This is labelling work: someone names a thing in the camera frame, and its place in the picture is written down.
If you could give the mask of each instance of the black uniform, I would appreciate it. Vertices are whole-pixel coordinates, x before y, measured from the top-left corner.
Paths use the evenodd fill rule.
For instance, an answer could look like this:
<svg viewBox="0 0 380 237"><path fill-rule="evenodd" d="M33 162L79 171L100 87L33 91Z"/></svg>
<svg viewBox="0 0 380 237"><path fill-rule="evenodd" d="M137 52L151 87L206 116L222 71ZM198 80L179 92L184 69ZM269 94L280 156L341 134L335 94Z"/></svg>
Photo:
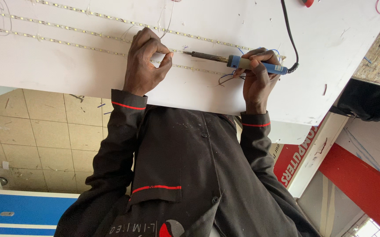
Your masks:
<svg viewBox="0 0 380 237"><path fill-rule="evenodd" d="M207 237L212 226L227 237L319 236L273 174L268 114L241 115L239 144L231 116L146 101L112 90L92 189L55 236Z"/></svg>

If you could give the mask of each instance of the logo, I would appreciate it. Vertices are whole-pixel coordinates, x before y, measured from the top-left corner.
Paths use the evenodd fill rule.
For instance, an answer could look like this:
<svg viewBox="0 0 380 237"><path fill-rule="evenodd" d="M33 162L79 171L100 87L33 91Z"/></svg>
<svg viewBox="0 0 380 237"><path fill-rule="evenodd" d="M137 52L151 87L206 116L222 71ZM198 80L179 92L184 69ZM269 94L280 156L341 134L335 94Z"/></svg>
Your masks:
<svg viewBox="0 0 380 237"><path fill-rule="evenodd" d="M159 229L159 237L179 237L182 234L184 234L184 228L176 220L167 220Z"/></svg>

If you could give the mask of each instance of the button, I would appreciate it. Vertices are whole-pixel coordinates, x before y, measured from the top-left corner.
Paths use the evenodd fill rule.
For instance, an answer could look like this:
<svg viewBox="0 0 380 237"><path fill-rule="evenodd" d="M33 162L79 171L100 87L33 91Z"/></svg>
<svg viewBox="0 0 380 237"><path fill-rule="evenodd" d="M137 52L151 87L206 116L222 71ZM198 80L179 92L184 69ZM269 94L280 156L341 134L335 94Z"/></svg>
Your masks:
<svg viewBox="0 0 380 237"><path fill-rule="evenodd" d="M215 205L218 202L219 198L218 197L213 197L212 198L212 205Z"/></svg>

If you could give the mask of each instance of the person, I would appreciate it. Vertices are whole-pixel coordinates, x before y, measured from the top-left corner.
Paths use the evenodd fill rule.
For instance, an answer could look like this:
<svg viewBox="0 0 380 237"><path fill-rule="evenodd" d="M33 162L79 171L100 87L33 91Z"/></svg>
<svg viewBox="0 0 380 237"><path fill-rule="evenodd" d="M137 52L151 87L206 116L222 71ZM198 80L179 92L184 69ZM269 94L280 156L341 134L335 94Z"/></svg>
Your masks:
<svg viewBox="0 0 380 237"><path fill-rule="evenodd" d="M149 61L155 52L165 54L158 68ZM231 116L146 105L172 58L148 28L133 37L123 90L111 92L108 136L86 179L92 188L62 215L54 236L319 237L273 174L266 105L279 75L261 62L279 65L276 55L250 51L243 58L252 69L235 72L246 73L240 143Z"/></svg>

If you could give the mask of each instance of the hand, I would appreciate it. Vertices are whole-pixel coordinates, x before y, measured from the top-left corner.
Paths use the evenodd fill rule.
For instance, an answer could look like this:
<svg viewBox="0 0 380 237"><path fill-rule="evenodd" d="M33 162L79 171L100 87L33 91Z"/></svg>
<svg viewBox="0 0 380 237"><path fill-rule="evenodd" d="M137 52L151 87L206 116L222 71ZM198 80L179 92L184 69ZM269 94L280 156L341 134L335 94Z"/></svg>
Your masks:
<svg viewBox="0 0 380 237"><path fill-rule="evenodd" d="M233 77L238 78L245 73L243 96L245 100L246 114L265 114L267 98L275 86L280 75L267 73L266 67L261 62L281 65L276 54L272 50L258 48L241 56L250 59L251 70L238 68Z"/></svg>
<svg viewBox="0 0 380 237"><path fill-rule="evenodd" d="M155 53L165 54L159 67L149 62ZM159 37L149 28L137 32L128 52L127 70L123 91L144 96L154 89L172 67L173 52L161 44Z"/></svg>

